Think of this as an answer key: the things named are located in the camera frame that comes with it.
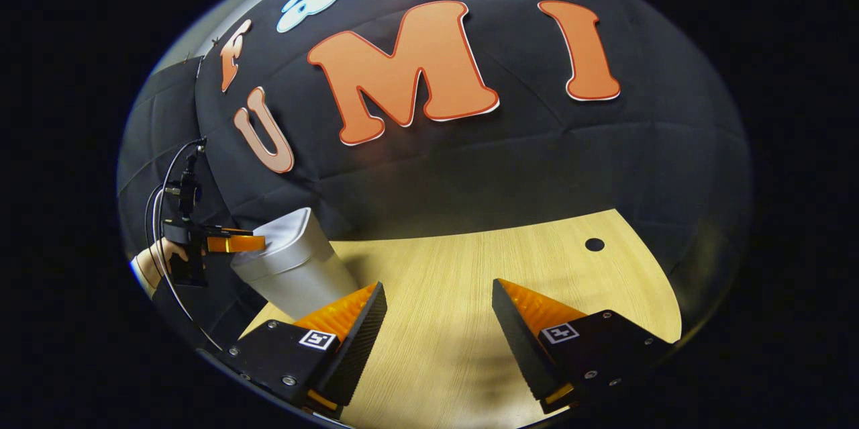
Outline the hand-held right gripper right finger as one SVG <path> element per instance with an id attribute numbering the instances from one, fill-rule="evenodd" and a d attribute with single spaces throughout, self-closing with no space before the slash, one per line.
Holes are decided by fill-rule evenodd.
<path id="1" fill-rule="evenodd" d="M 505 279 L 492 283 L 492 309 L 545 414 L 605 401 L 672 352 L 669 342 L 617 311 L 588 315 Z"/>

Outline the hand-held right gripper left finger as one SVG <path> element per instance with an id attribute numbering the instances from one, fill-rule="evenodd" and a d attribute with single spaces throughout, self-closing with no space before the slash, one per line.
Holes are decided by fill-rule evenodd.
<path id="1" fill-rule="evenodd" d="M 339 416 L 352 402 L 386 313 L 384 286 L 372 283 L 298 321 L 269 319 L 217 359 L 291 407 Z"/>

